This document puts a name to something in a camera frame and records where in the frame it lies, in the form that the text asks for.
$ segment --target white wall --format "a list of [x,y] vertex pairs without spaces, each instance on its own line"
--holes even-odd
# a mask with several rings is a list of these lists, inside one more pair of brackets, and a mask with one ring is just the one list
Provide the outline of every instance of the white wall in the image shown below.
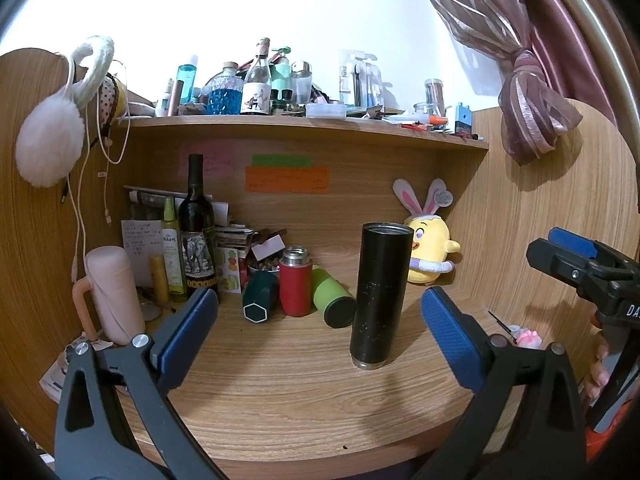
[[314,82],[337,98],[337,51],[378,57],[388,104],[424,101],[423,81],[444,82],[446,104],[497,105],[492,60],[457,44],[429,0],[29,0],[0,54],[24,46],[71,51],[92,34],[113,38],[129,87],[154,100],[178,64],[198,54],[196,86],[226,60],[245,62],[263,36],[305,59]]

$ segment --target bunny ear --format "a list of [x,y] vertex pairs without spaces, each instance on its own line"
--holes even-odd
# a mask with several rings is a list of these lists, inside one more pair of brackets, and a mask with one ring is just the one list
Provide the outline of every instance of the bunny ear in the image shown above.
[[412,215],[422,213],[418,199],[415,197],[414,190],[404,178],[398,178],[394,182],[394,193],[402,205],[409,210]]
[[433,215],[438,210],[438,204],[435,202],[436,193],[440,191],[446,191],[447,186],[444,180],[436,178],[429,186],[429,192],[427,193],[427,202],[424,203],[424,209],[422,212],[425,215]]

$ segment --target red bottle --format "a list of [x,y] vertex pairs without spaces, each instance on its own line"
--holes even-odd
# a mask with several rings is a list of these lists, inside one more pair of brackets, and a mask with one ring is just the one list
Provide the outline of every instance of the red bottle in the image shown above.
[[287,247],[280,259],[280,303],[287,316],[311,312],[311,270],[309,252],[304,247]]

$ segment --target white bottle cap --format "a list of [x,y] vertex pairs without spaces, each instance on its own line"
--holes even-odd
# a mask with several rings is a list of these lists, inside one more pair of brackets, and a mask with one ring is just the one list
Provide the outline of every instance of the white bottle cap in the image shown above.
[[191,54],[191,57],[189,58],[189,62],[185,64],[198,66],[198,56],[196,56],[195,54]]

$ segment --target black tumbler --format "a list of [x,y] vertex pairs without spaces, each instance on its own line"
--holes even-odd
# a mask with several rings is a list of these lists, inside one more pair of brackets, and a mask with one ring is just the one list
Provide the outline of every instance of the black tumbler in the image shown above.
[[351,359],[363,370],[385,364],[396,336],[414,230],[376,222],[362,226],[356,314],[351,328]]

